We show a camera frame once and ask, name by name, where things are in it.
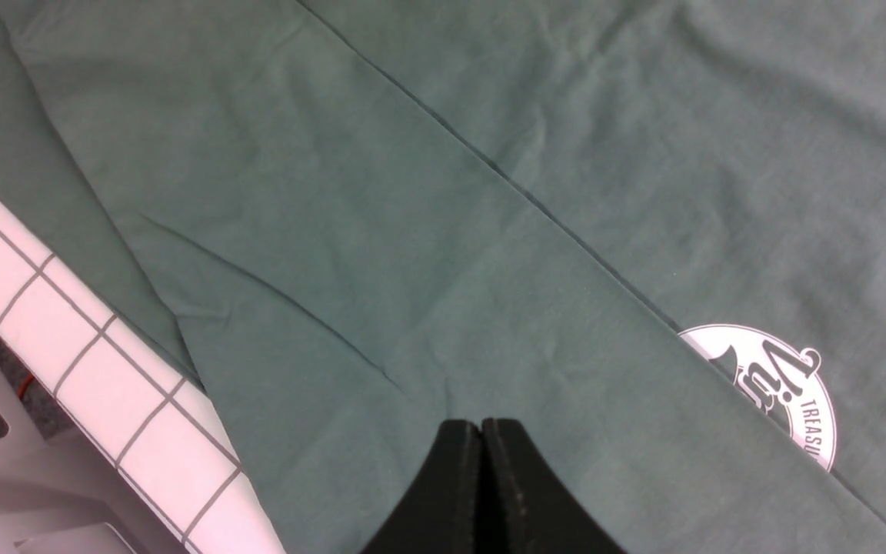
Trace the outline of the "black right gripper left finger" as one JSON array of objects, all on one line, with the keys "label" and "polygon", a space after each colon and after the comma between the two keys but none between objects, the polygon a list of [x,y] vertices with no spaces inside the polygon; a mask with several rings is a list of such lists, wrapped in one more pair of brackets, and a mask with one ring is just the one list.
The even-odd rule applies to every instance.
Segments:
[{"label": "black right gripper left finger", "polygon": [[481,475],[481,432],[444,421],[415,480],[365,553],[471,553]]}]

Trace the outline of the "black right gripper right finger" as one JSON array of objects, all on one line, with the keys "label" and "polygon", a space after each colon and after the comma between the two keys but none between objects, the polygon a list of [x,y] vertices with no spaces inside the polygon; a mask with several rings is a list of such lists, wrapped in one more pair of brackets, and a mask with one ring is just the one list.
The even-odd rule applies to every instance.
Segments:
[{"label": "black right gripper right finger", "polygon": [[479,489],[481,553],[622,553],[567,490],[524,425],[486,419]]}]

